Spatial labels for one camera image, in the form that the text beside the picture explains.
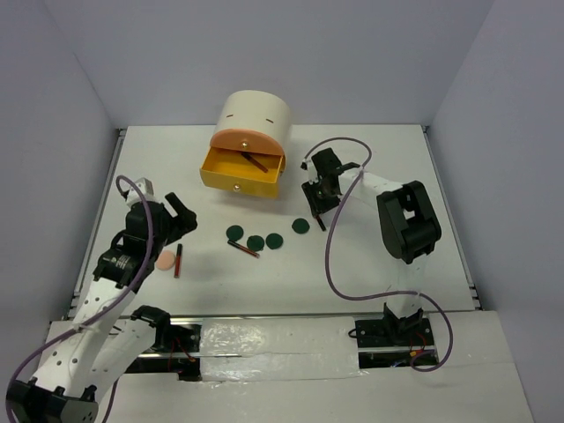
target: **gray wall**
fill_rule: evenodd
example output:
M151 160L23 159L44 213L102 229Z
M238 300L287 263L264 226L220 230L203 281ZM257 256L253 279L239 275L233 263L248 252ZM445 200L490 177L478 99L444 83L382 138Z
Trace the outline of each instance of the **gray wall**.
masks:
M11 371L69 304L115 142L42 2L0 0L0 137L4 398Z
M493 0L46 0L119 126L214 123L277 93L296 122L430 123Z
M562 421L564 2L496 0L431 126L482 300L537 423Z

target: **green disc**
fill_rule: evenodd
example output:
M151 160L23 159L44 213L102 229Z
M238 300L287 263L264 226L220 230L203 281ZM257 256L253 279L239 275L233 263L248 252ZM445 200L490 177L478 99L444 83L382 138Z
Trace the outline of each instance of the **green disc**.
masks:
M229 241L237 242L243 237L243 228L239 225L230 226L226 231L226 235Z
M270 234L266 237L266 245L269 249L279 249L284 243L284 238L279 234Z
M252 251L262 251L264 248L264 239L262 236L252 235L247 239L247 248Z
M299 218L292 223L292 229L297 234L306 234L309 230L309 223L307 220Z

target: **storage box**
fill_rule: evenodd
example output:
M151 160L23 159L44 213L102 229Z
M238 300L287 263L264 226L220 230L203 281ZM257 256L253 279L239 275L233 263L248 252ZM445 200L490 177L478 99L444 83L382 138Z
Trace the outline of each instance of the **storage box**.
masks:
M276 198L290 129L290 109L277 96L259 91L232 94L200 168L204 185Z

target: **white table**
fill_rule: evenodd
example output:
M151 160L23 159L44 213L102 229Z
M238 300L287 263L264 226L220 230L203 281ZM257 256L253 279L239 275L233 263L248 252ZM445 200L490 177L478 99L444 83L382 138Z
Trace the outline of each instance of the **white table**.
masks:
M246 383L124 375L109 421L532 423L497 314L472 311L449 313L449 318L453 353L445 367L430 374L408 367L374 368L345 379ZM68 324L54 322L48 338ZM437 314L431 326L441 357L447 331ZM43 359L49 355L46 351ZM108 397L100 404L98 422Z
M206 188L198 169L208 150L213 126L130 127L117 161L115 175L152 180L164 199L173 191L197 213L198 229L182 239L182 275L155 271L144 283L126 314L143 304L171 315L298 315L351 314L382 311L383 301L345 301L327 286L323 270L326 233L311 219L301 191L306 172L300 169L305 152L335 136L362 139L374 150L367 170L399 182L423 182L442 225L427 266L424 292L447 310L473 310L474 304L452 226L434 172L424 134L417 125L297 125L286 148L287 167L281 176L278 200L248 197ZM362 162L366 153L348 142L331 145L344 162ZM109 191L85 286L98 256L124 226L127 207L114 187ZM308 234L295 234L294 219L307 218ZM243 226L245 235L271 232L284 236L280 250L266 249L261 258L226 244L226 229ZM361 295L384 291L397 278L397 262L382 243L376 211L352 199L334 238L331 269L340 289Z

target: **robotic arm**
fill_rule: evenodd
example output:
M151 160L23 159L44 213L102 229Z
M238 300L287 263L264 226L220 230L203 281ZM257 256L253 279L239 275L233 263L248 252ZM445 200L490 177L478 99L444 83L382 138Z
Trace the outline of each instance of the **robotic arm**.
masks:
M427 256L441 239L441 226L421 182L406 184L388 181L363 172L357 163L343 165L332 149L327 148L302 163L308 181L301 185L313 217L324 224L322 214L339 206L341 196L362 172L352 197L378 211L382 240L388 252L399 262L399 277L391 291L420 292ZM386 301L384 318L390 335L396 337L421 322L420 297L396 295Z
M7 400L21 422L95 421L96 399L104 397L140 353L158 348L165 341L170 315L158 308L142 306L119 334L106 342L116 320L154 270L162 249L197 227L196 214L174 193L165 196L176 212L172 217L165 205L156 201L150 181L141 179L135 184L147 200L153 227L152 250L141 279L100 320L82 326L82 322L113 304L133 283L143 265L149 242L147 216L139 195L130 189L123 194L130 207L125 229L115 236L110 249L98 260L88 294L72 322L77 333L56 345L29 382L15 381L8 387Z

